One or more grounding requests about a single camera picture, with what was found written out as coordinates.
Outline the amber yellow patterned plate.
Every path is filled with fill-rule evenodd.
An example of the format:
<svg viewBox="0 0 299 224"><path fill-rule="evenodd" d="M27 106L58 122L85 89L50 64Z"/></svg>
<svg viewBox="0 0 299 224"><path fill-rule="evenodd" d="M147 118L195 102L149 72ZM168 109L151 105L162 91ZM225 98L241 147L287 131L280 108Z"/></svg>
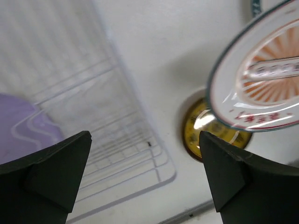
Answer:
<svg viewBox="0 0 299 224"><path fill-rule="evenodd" d="M193 159L199 162L202 162L199 147L199 134L201 131L212 133L241 149L247 147L253 135L250 132L235 130L220 123L211 113L205 98L200 98L194 102L186 111L181 128L185 150Z"/></svg>

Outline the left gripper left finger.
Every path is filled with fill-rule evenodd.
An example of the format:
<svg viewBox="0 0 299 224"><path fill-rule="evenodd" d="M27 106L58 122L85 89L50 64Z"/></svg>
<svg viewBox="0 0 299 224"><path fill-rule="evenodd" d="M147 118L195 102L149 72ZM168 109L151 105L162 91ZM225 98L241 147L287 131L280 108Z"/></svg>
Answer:
<svg viewBox="0 0 299 224"><path fill-rule="evenodd" d="M73 210L92 144L81 131L0 166L2 224L64 224Z"/></svg>

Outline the purple plastic plate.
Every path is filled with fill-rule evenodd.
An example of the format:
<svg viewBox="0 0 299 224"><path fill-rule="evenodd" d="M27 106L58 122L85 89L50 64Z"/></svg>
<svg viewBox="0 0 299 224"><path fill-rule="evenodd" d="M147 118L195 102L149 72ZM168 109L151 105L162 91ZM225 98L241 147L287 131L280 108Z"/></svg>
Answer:
<svg viewBox="0 0 299 224"><path fill-rule="evenodd" d="M47 114L16 96L0 95L0 163L35 153L64 140Z"/></svg>

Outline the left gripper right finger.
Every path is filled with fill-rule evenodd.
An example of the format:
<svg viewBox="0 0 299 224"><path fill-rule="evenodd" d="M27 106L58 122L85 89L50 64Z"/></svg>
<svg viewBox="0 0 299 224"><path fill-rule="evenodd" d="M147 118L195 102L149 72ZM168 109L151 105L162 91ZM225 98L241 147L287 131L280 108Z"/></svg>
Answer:
<svg viewBox="0 0 299 224"><path fill-rule="evenodd" d="M199 134L214 206L225 224L297 224L299 169Z"/></svg>

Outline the white plate orange sunburst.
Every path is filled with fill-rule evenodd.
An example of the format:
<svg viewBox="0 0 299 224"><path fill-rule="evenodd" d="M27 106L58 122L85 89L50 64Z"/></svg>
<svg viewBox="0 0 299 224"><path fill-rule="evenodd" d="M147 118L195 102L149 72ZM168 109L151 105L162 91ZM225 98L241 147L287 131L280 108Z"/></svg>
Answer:
<svg viewBox="0 0 299 224"><path fill-rule="evenodd" d="M298 124L298 1L278 3L233 39L211 71L207 102L234 129L267 132Z"/></svg>

